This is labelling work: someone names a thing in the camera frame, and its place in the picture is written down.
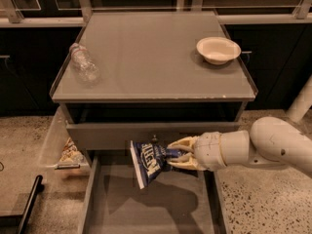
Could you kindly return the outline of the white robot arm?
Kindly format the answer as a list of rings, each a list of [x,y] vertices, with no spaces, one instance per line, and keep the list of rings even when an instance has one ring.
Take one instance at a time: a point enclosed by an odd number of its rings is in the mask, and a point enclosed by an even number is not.
[[[290,166],[312,174],[312,139],[276,117],[259,118],[248,131],[187,136],[168,147],[185,152],[170,161],[182,169],[214,172],[232,165],[255,169]]]

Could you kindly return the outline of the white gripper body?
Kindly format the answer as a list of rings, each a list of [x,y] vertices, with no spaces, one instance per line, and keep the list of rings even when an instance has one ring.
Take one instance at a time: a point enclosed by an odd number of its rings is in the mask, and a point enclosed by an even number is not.
[[[220,133],[204,133],[194,144],[194,154],[198,164],[205,170],[214,172],[226,167],[221,156]]]

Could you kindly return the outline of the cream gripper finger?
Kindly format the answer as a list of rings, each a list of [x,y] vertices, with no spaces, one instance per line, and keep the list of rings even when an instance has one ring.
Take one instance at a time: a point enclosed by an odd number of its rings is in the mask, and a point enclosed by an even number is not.
[[[205,168],[199,164],[198,160],[192,153],[182,155],[178,158],[170,158],[167,162],[176,168],[190,171],[204,171]]]
[[[194,151],[194,144],[197,141],[197,136],[187,136],[181,138],[177,141],[174,141],[168,145],[169,149],[179,149],[186,152],[193,152]]]

